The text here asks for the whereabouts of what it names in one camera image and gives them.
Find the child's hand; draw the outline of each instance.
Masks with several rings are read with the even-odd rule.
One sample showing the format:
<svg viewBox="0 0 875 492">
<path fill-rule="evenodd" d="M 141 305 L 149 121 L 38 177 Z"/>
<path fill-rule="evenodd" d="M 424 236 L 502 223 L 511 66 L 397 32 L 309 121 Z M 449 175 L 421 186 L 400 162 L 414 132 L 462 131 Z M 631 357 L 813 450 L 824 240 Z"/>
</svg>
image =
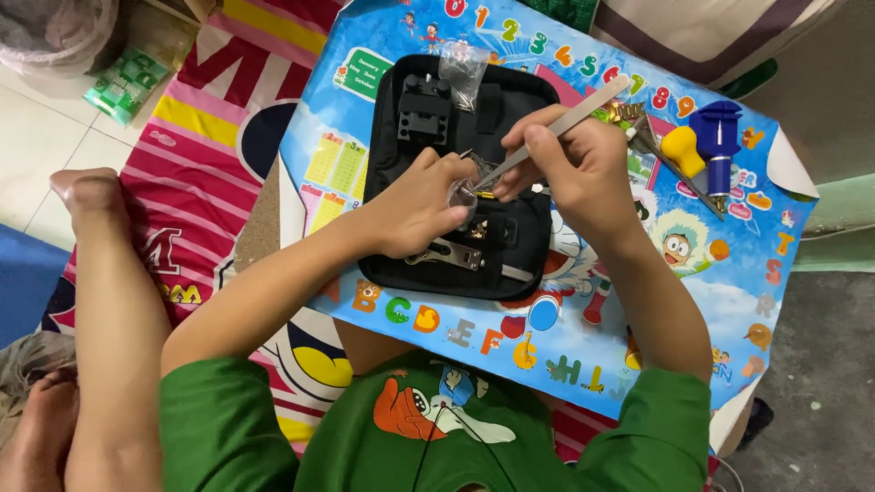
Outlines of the child's hand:
<svg viewBox="0 0 875 492">
<path fill-rule="evenodd" d="M 545 177 L 559 214 L 596 251 L 641 229 L 627 171 L 626 136 L 587 118 L 557 139 L 544 125 L 568 108 L 550 106 L 522 118 L 501 140 L 508 155 L 528 146 L 530 160 L 504 173 L 493 193 L 502 201 Z"/>
<path fill-rule="evenodd" d="M 385 191 L 360 207 L 357 225 L 373 242 L 373 253 L 403 258 L 415 255 L 465 220 L 465 207 L 447 207 L 456 179 L 477 180 L 477 166 L 458 154 L 440 158 L 427 148 Z"/>
</svg>

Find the green packet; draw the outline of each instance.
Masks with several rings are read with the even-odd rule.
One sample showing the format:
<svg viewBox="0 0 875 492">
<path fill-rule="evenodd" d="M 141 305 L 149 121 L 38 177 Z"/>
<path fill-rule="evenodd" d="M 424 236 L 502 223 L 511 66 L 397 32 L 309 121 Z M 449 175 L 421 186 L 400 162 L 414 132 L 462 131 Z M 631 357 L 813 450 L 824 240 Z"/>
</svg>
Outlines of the green packet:
<svg viewBox="0 0 875 492">
<path fill-rule="evenodd" d="M 170 69 L 134 46 L 124 50 L 112 67 L 82 96 L 112 119 L 127 125 L 143 101 Z"/>
</svg>

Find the white tile floor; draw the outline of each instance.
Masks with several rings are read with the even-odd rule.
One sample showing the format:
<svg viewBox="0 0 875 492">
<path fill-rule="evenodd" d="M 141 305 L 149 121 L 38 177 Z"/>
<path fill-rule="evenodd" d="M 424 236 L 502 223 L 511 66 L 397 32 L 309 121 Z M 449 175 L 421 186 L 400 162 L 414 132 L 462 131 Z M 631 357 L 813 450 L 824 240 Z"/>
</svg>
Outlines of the white tile floor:
<svg viewBox="0 0 875 492">
<path fill-rule="evenodd" d="M 73 230 L 49 176 L 65 168 L 122 169 L 165 88 L 123 128 L 81 99 L 92 83 L 87 76 L 32 79 L 0 65 L 0 223 L 65 250 L 73 250 Z"/>
</svg>

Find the yellow chart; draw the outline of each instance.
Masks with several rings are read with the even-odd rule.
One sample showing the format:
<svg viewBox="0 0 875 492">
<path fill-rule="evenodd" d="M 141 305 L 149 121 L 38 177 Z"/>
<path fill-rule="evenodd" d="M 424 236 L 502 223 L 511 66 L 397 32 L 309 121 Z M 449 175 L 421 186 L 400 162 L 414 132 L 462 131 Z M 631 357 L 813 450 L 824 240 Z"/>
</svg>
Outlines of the yellow chart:
<svg viewBox="0 0 875 492">
<path fill-rule="evenodd" d="M 313 158 L 310 159 L 310 165 L 307 166 L 304 179 L 320 185 L 326 184 L 342 144 L 343 140 L 333 133 L 323 133 L 316 145 L 316 151 L 313 152 Z"/>
<path fill-rule="evenodd" d="M 355 174 L 359 171 L 359 163 L 364 157 L 364 147 L 360 147 L 355 142 L 345 143 L 328 186 L 341 193 L 349 193 L 349 189 L 353 187 L 353 181 L 355 181 Z"/>
<path fill-rule="evenodd" d="M 323 228 L 328 222 L 333 221 L 343 213 L 343 206 L 347 203 L 346 200 L 340 198 L 336 193 L 325 193 L 322 196 L 322 201 L 319 203 L 319 210 L 316 216 L 313 217 L 313 222 L 310 224 L 310 230 L 307 234 Z"/>
<path fill-rule="evenodd" d="M 368 175 L 368 155 L 365 154 L 365 160 L 359 167 L 359 175 L 355 177 L 355 186 L 351 195 L 353 198 L 362 203 L 365 200 L 365 178 Z"/>
</svg>

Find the green t-shirt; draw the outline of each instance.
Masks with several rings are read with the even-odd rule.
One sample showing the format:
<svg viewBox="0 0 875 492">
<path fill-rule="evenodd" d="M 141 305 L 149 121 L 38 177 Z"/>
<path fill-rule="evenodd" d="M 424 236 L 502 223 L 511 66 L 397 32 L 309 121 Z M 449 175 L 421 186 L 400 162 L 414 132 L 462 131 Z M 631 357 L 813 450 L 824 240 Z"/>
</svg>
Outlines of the green t-shirt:
<svg viewBox="0 0 875 492">
<path fill-rule="evenodd" d="M 161 381 L 164 491 L 700 492 L 709 404 L 695 377 L 646 369 L 619 428 L 594 438 L 572 468 L 530 390 L 417 350 L 355 378 L 298 462 L 264 368 L 200 361 Z"/>
</svg>

